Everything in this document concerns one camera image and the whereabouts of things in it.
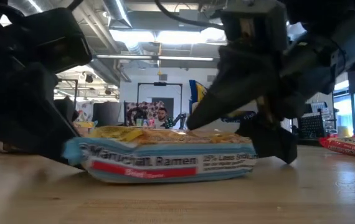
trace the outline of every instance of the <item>wooden table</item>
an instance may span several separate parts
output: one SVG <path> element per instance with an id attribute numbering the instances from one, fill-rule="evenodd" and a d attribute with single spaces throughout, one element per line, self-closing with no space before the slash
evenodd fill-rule
<path id="1" fill-rule="evenodd" d="M 0 223 L 355 223 L 355 157 L 300 147 L 234 180 L 107 185 L 37 156 L 0 155 Z"/>

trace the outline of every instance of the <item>red label stripe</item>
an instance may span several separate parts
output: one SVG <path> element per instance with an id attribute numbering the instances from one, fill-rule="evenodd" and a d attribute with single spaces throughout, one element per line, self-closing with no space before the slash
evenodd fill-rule
<path id="1" fill-rule="evenodd" d="M 195 167 L 184 169 L 166 169 L 166 170 L 140 170 L 125 166 L 108 164 L 101 161 L 93 161 L 92 169 L 110 172 L 113 174 L 120 174 L 130 177 L 137 177 L 142 179 L 160 179 L 168 177 L 188 177 L 197 174 Z"/>

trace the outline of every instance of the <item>ceiling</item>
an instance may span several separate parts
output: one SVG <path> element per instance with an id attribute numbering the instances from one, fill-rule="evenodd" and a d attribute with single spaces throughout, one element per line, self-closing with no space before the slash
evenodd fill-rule
<path id="1" fill-rule="evenodd" d="M 94 55 L 101 54 L 139 54 L 163 55 L 180 57 L 218 57 L 218 44 L 188 44 L 182 40 L 190 40 L 190 37 L 182 37 L 177 44 L 167 42 L 165 44 L 155 42 L 137 42 L 135 47 L 127 47 L 125 39 L 116 41 L 112 31 L 125 31 L 121 28 L 116 16 L 107 14 L 104 1 L 113 0 L 84 0 L 84 2 L 74 10 L 73 14 L 85 34 L 90 50 Z M 155 37 L 165 30 L 173 31 L 201 31 L 198 27 L 187 24 L 180 24 L 159 12 L 152 0 L 121 0 L 127 10 L 127 18 L 132 25 L 131 30 L 151 32 Z M 9 5 L 18 8 L 25 15 L 35 14 L 55 7 L 67 7 L 72 0 L 9 0 Z M 161 0 L 163 6 L 179 16 L 193 16 L 195 19 L 208 21 L 209 12 L 215 8 L 225 6 L 227 0 Z M 216 61 L 198 62 L 187 60 L 163 60 L 163 61 L 142 61 L 142 60 L 115 60 L 106 58 L 96 58 L 87 67 L 76 68 L 58 74 L 60 78 L 76 79 L 81 88 L 95 88 L 96 91 L 80 90 L 80 94 L 98 95 L 106 88 L 112 88 L 113 94 L 118 95 L 116 88 L 120 82 L 130 82 L 130 78 L 124 72 L 124 68 L 146 69 L 154 67 L 166 68 L 217 68 Z M 85 76 L 90 75 L 93 83 L 87 83 Z M 61 83 L 61 87 L 68 87 L 70 83 Z"/>

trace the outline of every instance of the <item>robotic arm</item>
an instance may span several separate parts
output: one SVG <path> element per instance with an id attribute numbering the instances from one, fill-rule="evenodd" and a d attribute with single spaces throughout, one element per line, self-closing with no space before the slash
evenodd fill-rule
<path id="1" fill-rule="evenodd" d="M 0 0 L 0 17 L 5 14 L 12 22 L 0 25 L 0 141 L 62 163 L 67 163 L 61 158 L 64 142 L 78 132 L 70 122 L 72 105 L 60 110 L 53 101 L 55 74 L 92 59 L 72 15 L 80 2 L 24 17 Z M 236 1 L 220 12 L 223 26 L 178 18 L 159 0 L 155 3 L 181 22 L 222 28 L 229 40 L 219 49 L 219 74 L 188 128 L 256 100 L 259 113 L 237 132 L 252 138 L 260 157 L 295 160 L 295 138 L 280 121 L 301 116 L 305 101 L 317 92 L 331 93 L 335 77 L 355 62 L 355 2 Z M 288 19 L 308 31 L 291 45 Z"/>
<path id="2" fill-rule="evenodd" d="M 302 116 L 306 100 L 316 93 L 331 93 L 335 78 L 355 62 L 355 2 L 243 0 L 221 11 L 220 18 L 223 27 L 211 26 L 224 29 L 229 43 L 220 47 L 217 78 L 187 126 L 200 128 L 256 100 L 258 114 L 243 121 L 237 133 L 252 139 L 259 157 L 277 156 L 289 164 L 296 159 L 296 139 L 280 122 Z M 287 21 L 307 30 L 291 45 Z"/>

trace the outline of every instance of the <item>poster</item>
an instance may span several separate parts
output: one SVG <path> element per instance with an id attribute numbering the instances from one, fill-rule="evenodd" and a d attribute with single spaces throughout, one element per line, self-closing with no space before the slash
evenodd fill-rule
<path id="1" fill-rule="evenodd" d="M 126 103 L 126 123 L 128 126 L 135 126 L 135 117 L 140 119 L 158 119 L 158 108 L 163 107 L 164 103 L 162 101 L 156 103 Z"/>
<path id="2" fill-rule="evenodd" d="M 94 101 L 77 102 L 76 110 L 79 113 L 75 121 L 92 121 Z"/>

